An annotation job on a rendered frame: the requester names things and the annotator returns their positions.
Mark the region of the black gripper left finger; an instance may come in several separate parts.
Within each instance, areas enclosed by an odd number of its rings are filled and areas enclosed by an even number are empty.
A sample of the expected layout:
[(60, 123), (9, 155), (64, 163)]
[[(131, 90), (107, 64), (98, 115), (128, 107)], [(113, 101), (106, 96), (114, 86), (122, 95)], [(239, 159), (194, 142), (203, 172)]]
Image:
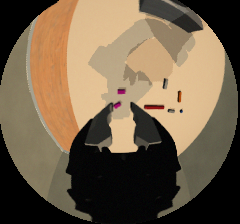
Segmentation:
[(112, 131), (109, 126), (113, 103), (110, 102), (96, 116), (90, 119), (74, 138), (70, 152), (66, 173), (71, 175), (75, 164), (84, 156), (102, 152), (102, 147), (112, 145)]

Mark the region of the small magenta block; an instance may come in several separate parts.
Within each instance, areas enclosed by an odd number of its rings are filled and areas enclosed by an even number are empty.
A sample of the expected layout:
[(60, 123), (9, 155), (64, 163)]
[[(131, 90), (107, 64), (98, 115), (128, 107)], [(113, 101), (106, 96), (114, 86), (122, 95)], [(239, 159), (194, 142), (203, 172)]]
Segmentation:
[(121, 103), (120, 102), (117, 102), (116, 104), (114, 104), (114, 108), (116, 109), (116, 108), (118, 108), (118, 107), (120, 107), (121, 106)]
[(118, 94), (125, 94), (125, 89), (118, 89)]

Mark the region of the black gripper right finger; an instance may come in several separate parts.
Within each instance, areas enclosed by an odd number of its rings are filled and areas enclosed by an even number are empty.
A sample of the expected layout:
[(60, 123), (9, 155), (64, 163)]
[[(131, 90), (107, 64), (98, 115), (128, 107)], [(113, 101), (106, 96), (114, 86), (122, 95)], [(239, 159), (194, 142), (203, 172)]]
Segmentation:
[(138, 147), (146, 146), (146, 151), (156, 151), (167, 156), (175, 166), (176, 172), (181, 170), (177, 157), (175, 142), (170, 133), (155, 118), (146, 111), (130, 102), (133, 114), (133, 121), (136, 126), (134, 129), (134, 144)]

